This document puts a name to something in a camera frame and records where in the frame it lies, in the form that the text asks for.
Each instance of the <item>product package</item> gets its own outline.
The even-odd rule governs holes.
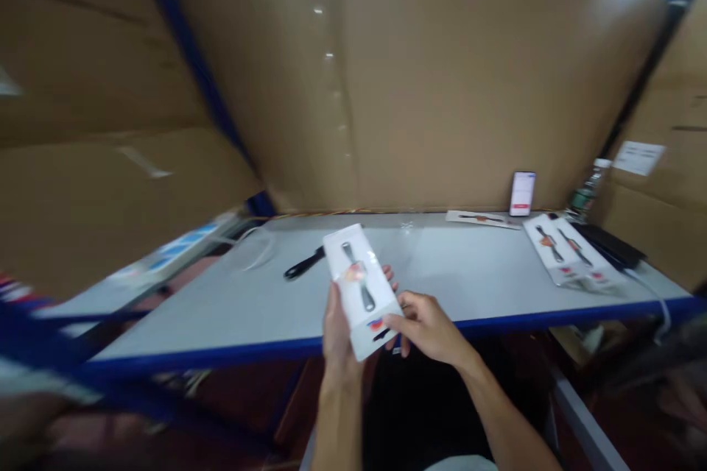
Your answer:
[[[553,220],[552,224],[587,268],[587,275],[582,278],[582,284],[588,291],[611,292],[617,285],[626,281],[625,276],[613,268],[567,219],[558,218]]]
[[[465,212],[459,210],[450,210],[444,218],[450,222],[465,222],[472,224],[485,224],[486,226],[496,226],[499,228],[510,228],[511,230],[520,230],[521,225],[513,219],[507,219],[496,213],[477,213]]]
[[[396,335],[383,315],[403,311],[360,224],[325,235],[324,253],[341,291],[353,352],[363,361]]]
[[[555,285],[564,286],[589,274],[589,268],[582,258],[560,235],[555,223],[547,215],[525,221],[523,228]]]

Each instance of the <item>smartphone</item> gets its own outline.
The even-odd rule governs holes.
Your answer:
[[[526,217],[530,215],[532,204],[532,189],[535,186],[535,173],[532,171],[516,171],[513,174],[513,190],[510,192],[511,217]]]

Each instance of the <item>plastic bottle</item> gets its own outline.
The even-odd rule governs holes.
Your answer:
[[[610,167],[611,160],[606,160],[605,158],[594,160],[591,176],[584,181],[581,188],[577,188],[574,191],[569,206],[565,209],[565,213],[568,216],[578,221],[586,222],[587,214],[597,198],[604,175],[606,175]]]

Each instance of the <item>person's lap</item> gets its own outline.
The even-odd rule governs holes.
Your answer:
[[[472,344],[513,400],[518,394],[513,362],[500,340]],[[481,420],[457,371],[415,347],[408,358],[382,351],[364,408],[364,469],[422,471],[449,456],[470,454],[492,460]]]

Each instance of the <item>human hand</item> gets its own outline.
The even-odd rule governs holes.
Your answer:
[[[398,296],[406,318],[388,314],[383,323],[401,335],[401,354],[410,353],[410,341],[420,351],[436,361],[459,367],[474,349],[457,329],[457,326],[442,311],[437,299],[426,294],[405,291]],[[385,345],[387,350],[393,347],[395,339]]]
[[[393,278],[390,265],[383,267],[388,281]],[[392,285],[397,290],[398,282]],[[336,282],[329,283],[329,298],[324,313],[323,354],[326,362],[326,376],[335,383],[360,379],[364,363],[359,363],[351,346],[351,330],[341,304],[341,292]]]

